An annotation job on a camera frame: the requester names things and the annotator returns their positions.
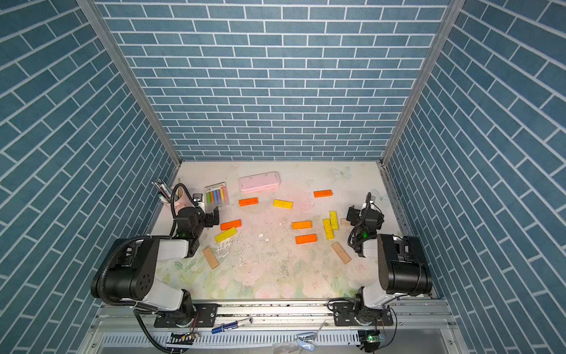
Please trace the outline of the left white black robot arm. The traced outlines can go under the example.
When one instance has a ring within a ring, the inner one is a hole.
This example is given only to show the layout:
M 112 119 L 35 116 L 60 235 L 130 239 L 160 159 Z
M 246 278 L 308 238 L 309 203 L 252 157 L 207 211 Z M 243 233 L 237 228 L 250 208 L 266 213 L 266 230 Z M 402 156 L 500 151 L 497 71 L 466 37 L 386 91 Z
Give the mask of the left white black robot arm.
M 115 241 L 92 280 L 91 294 L 108 305 L 193 317 L 190 293 L 157 280 L 157 263 L 193 257 L 202 231 L 219 223 L 218 208 L 206 213 L 189 206 L 175 215 L 175 237 L 150 235 Z

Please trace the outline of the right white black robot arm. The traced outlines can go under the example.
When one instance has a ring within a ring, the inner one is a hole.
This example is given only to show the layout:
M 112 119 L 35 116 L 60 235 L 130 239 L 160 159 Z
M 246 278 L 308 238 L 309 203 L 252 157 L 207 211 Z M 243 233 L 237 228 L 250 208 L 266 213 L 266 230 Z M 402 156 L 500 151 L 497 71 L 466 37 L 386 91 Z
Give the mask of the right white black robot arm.
M 404 296 L 432 291 L 433 275 L 418 237 L 381 233 L 385 216 L 371 202 L 360 209 L 351 206 L 346 220 L 353 226 L 348 246 L 361 258 L 377 260 L 378 279 L 356 294 L 356 314 L 383 311 Z

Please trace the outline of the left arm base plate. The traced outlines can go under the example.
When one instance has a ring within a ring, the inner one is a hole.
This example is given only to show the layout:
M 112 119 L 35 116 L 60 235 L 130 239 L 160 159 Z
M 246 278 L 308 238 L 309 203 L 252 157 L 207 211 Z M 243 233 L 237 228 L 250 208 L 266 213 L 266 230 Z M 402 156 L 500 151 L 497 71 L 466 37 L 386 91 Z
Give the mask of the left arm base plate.
M 156 315 L 156 328 L 213 327 L 219 305 L 216 303 L 196 303 L 184 310 L 159 311 Z

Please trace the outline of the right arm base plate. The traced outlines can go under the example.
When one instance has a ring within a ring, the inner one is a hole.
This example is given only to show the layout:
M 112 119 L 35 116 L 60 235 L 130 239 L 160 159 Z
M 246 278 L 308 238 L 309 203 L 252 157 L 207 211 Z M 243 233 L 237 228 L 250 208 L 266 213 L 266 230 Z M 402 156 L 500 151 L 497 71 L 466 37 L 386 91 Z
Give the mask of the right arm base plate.
M 335 326 L 392 326 L 394 320 L 390 311 L 371 309 L 346 299 L 329 301 L 327 308 L 333 315 Z

